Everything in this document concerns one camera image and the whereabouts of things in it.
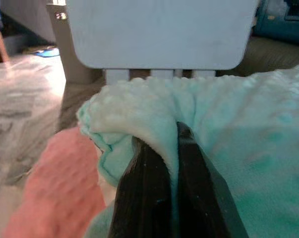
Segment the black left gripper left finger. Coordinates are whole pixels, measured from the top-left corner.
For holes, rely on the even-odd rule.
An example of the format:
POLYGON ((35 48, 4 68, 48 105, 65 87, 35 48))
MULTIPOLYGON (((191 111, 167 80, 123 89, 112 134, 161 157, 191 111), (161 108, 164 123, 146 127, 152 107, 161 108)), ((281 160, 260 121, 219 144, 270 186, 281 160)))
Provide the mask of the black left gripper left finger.
POLYGON ((169 238, 172 235, 171 183, 162 157, 137 137, 114 203, 110 238, 169 238))

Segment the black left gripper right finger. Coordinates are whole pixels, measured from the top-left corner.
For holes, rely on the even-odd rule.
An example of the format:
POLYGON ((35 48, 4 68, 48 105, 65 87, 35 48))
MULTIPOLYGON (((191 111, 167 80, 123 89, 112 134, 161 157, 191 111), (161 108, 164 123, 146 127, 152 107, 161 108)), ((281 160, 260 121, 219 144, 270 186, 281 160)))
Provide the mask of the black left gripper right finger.
POLYGON ((182 238, 246 238, 225 179, 198 145, 191 128, 177 123, 179 234, 182 238))

